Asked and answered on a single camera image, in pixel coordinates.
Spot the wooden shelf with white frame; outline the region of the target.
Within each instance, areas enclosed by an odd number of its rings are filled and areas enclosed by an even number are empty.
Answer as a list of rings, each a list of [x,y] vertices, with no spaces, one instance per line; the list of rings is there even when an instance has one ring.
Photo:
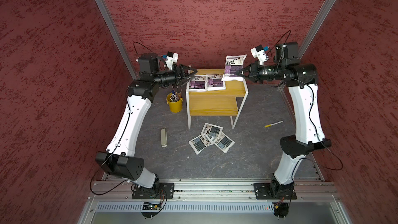
[[[227,116],[234,129],[248,94],[246,82],[236,80],[226,82],[225,90],[193,92],[187,89],[188,128],[193,116]]]

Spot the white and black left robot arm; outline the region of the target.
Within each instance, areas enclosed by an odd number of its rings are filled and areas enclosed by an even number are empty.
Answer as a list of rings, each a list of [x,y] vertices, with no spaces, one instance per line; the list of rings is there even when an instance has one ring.
[[[135,156],[137,138],[144,118],[160,88],[180,87],[194,78],[196,69],[178,64],[178,54],[168,52],[159,56],[146,53],[138,58],[139,78],[126,91],[126,106],[114,138],[95,161],[107,175],[131,181],[145,195],[155,198],[160,193],[156,174],[145,168],[142,158]]]

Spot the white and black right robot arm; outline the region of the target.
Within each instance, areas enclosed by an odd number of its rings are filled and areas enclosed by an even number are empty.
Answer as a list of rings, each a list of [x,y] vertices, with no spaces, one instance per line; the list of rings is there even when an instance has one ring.
[[[251,49],[251,53],[257,61],[236,74],[254,83],[274,80],[285,83],[293,103],[296,132],[280,139],[283,155],[269,187],[272,197],[281,198],[293,192],[294,175],[306,156],[331,146],[320,123],[317,68],[311,63],[301,63],[296,42],[277,44],[273,65],[264,64],[268,56],[262,45]]]

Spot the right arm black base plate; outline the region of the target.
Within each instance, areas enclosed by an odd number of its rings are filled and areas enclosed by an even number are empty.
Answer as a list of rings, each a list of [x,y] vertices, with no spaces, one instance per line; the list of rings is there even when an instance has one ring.
[[[254,183],[257,200],[296,200],[294,184],[280,185],[278,182]]]

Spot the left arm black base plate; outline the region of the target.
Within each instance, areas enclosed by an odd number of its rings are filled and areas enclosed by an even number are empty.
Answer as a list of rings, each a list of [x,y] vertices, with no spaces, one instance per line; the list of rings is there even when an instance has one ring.
[[[174,196],[174,183],[159,183],[154,184],[153,188],[145,188],[135,186],[132,191],[132,199],[173,199]]]

